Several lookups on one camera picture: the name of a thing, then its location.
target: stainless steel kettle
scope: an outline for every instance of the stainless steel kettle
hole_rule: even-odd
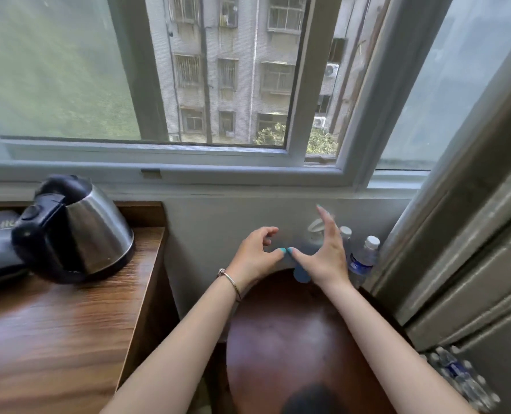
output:
[[[90,181],[52,175],[11,233],[12,245],[40,277],[69,284],[107,278],[131,259],[133,231]]]

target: bracelet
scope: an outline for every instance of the bracelet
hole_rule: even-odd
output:
[[[240,291],[238,290],[238,286],[236,285],[235,281],[232,280],[232,278],[227,273],[225,273],[224,269],[219,269],[218,277],[220,277],[220,276],[225,276],[231,282],[231,284],[235,287],[236,297],[237,297],[236,301],[240,302],[242,300],[242,297],[240,296]]]

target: hand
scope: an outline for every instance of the hand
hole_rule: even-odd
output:
[[[324,208],[317,206],[317,211],[324,222],[324,243],[319,251],[313,256],[303,254],[293,247],[288,248],[288,251],[321,289],[345,281],[351,285],[340,230]]]
[[[270,237],[278,231],[277,227],[264,226],[253,231],[240,243],[235,257],[225,270],[235,281],[240,292],[268,275],[273,266],[286,254],[284,248],[277,248],[270,253],[263,250],[263,246],[271,244]]]

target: building window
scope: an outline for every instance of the building window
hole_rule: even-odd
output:
[[[204,131],[204,115],[201,110],[181,108],[181,116],[183,116],[183,130],[185,132],[199,133]]]
[[[236,64],[237,60],[218,60],[219,88],[236,90]]]
[[[198,0],[169,0],[171,20],[179,23],[198,22]]]
[[[219,112],[219,133],[222,136],[234,138],[235,112]]]
[[[236,0],[221,0],[221,14],[219,16],[219,26],[237,27],[238,7]]]
[[[175,55],[175,59],[179,87],[199,85],[201,83],[200,58],[189,55]]]
[[[317,110],[315,114],[317,115],[325,115],[328,113],[328,104],[330,103],[330,96],[326,94],[321,94],[319,96],[319,100],[317,101]]]
[[[293,33],[301,32],[305,0],[269,1],[269,30]]]
[[[342,57],[344,55],[344,46],[345,39],[335,37],[332,40],[332,45],[330,46],[330,53],[328,54],[328,62],[332,62],[335,64],[339,64],[342,62]]]
[[[258,113],[257,115],[257,131],[270,128],[274,129],[276,124],[287,124],[287,116],[274,113]]]
[[[294,65],[263,63],[261,89],[274,94],[290,94],[293,86]]]

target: woman's left hand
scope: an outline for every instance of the woman's left hand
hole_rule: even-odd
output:
[[[264,226],[253,231],[240,243],[235,257],[225,270],[235,281],[240,292],[268,275],[273,266],[286,254],[284,248],[277,248],[270,253],[263,250],[263,246],[271,244],[270,237],[278,231],[277,227]]]

